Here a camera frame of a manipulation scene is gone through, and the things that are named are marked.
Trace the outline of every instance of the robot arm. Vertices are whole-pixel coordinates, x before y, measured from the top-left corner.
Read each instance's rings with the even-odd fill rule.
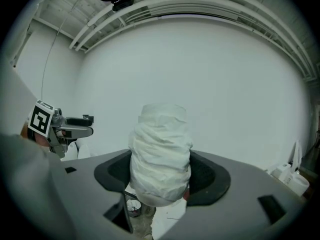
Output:
[[[68,145],[79,138],[94,133],[89,119],[63,117],[60,108],[38,100],[28,123],[28,138],[34,140],[34,133],[44,136],[50,144],[50,150],[60,158],[65,157]]]

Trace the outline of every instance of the white container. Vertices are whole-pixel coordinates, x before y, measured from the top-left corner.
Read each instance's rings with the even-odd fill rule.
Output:
[[[78,159],[78,149],[75,142],[70,143],[68,150],[65,153],[65,157],[61,158],[61,161],[69,161]]]
[[[288,163],[281,164],[271,173],[271,175],[279,181],[284,182],[290,174],[290,168],[291,165]]]
[[[91,157],[89,147],[86,144],[83,144],[79,148],[78,159],[84,159]]]
[[[291,174],[286,180],[285,184],[299,197],[306,192],[310,185],[309,181],[307,181],[305,177],[301,176],[298,171]]]

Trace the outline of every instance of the ceiling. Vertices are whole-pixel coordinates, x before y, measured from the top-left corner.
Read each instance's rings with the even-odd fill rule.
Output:
[[[88,53],[125,29],[166,17],[206,17],[254,32],[297,65],[303,80],[320,90],[320,50],[303,15],[290,0],[135,0],[118,12],[100,0],[45,0],[34,19],[71,38]]]

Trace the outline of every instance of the white backdrop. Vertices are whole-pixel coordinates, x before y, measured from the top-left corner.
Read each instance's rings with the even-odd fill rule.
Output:
[[[143,105],[186,108],[194,150],[262,169],[287,161],[309,137],[309,96],[293,63],[250,32],[205,19],[137,27],[86,56],[78,116],[94,115],[84,139],[98,155],[125,149]]]
[[[57,31],[35,21],[31,24],[35,30],[23,47],[16,70],[37,99],[41,99],[44,74],[42,99],[61,108],[64,116],[72,117],[76,83],[85,55],[68,48],[70,38],[59,34],[55,40]]]

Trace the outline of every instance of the cable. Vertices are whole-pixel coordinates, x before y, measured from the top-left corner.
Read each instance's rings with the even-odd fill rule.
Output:
[[[56,39],[57,39],[57,36],[59,35],[62,26],[64,25],[64,23],[66,22],[66,20],[69,18],[71,12],[72,12],[72,11],[74,10],[74,8],[77,6],[77,4],[78,4],[79,1],[80,1],[80,0],[77,0],[77,1],[74,3],[74,5],[73,5],[73,7],[71,8],[71,10],[69,11],[68,15],[65,17],[65,19],[64,19],[63,22],[61,23],[61,25],[60,25],[60,27],[59,27],[59,29],[58,29],[58,32],[56,33],[56,35],[55,35],[55,37],[54,37],[54,39],[53,39],[53,42],[52,42],[52,45],[51,45],[51,47],[50,47],[48,56],[46,57],[46,61],[45,61],[45,65],[44,65],[44,70],[43,70],[43,75],[42,75],[42,83],[41,83],[41,100],[43,99],[43,96],[44,96],[44,80],[45,80],[45,73],[46,73],[46,68],[47,68],[47,63],[48,63],[49,55],[50,55],[50,53],[51,53],[52,48],[54,47],[54,44],[55,44]]]

